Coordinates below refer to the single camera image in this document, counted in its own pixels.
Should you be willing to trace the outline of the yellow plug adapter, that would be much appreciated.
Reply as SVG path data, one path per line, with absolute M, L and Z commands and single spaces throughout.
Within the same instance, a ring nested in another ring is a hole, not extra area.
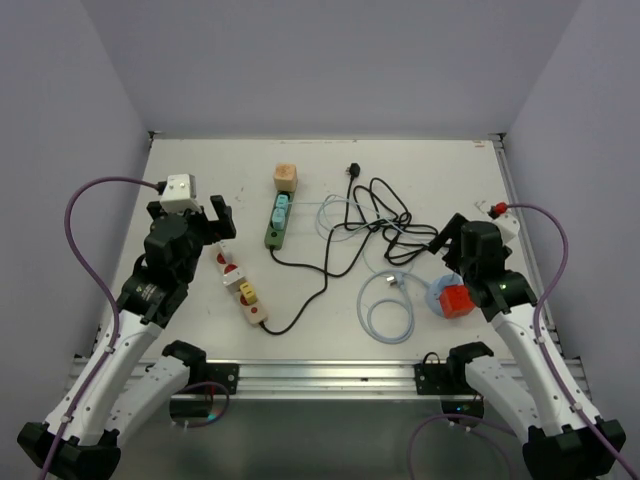
M 256 291 L 250 282 L 244 282 L 239 286 L 241 302 L 244 305 L 255 304 L 258 300 Z

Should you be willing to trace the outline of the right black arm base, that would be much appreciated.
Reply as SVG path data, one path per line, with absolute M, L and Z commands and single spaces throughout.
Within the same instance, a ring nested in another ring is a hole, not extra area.
M 448 364 L 436 352 L 428 352 L 413 365 L 414 384 L 419 396 L 436 397 L 445 414 L 482 418 L 483 397 L 461 380 L 456 380 Z

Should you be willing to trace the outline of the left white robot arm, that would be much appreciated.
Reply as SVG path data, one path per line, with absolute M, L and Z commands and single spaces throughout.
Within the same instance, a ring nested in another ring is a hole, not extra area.
M 200 207 L 171 213 L 158 202 L 144 252 L 115 302 L 115 315 L 77 380 L 42 422 L 28 422 L 17 442 L 40 476 L 108 479 L 135 430 L 175 394 L 230 394 L 210 374 L 206 353 L 184 341 L 166 345 L 133 386 L 127 383 L 142 355 L 186 300 L 203 249 L 236 235 L 232 209 L 210 198 L 217 218 Z

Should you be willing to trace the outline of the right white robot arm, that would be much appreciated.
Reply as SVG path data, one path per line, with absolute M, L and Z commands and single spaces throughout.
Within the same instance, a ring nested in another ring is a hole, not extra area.
M 594 479 L 620 460 L 626 434 L 606 420 L 577 384 L 540 320 L 541 303 L 528 280 L 510 270 L 507 241 L 495 221 L 455 214 L 429 244 L 459 275 L 474 305 L 509 348 L 522 380 L 502 370 L 482 342 L 451 349 L 445 379 L 451 389 L 479 393 L 522 444 L 534 479 Z

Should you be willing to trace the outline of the beige red power strip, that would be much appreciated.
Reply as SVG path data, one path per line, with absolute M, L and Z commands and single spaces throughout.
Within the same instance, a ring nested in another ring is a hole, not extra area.
M 253 327 L 268 321 L 268 312 L 258 296 L 254 285 L 248 280 L 244 269 L 236 261 L 225 242 L 214 245 L 214 261 L 221 274 L 221 282 L 233 296 L 245 320 Z

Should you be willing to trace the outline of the white Honor charger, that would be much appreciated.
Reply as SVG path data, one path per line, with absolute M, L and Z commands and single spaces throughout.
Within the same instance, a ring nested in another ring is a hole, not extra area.
M 239 286 L 246 282 L 246 276 L 242 268 L 238 267 L 224 273 L 222 276 L 223 285 L 231 292 L 234 293 L 239 290 Z

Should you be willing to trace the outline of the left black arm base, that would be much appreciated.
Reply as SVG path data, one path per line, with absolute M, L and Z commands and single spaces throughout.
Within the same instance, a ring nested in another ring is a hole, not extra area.
M 180 367 L 186 368 L 186 384 L 179 387 L 172 395 L 186 392 L 186 388 L 203 382 L 215 382 L 224 386 L 230 395 L 235 395 L 239 381 L 240 366 L 236 363 L 225 362 L 200 362 L 194 366 L 188 366 L 179 361 Z

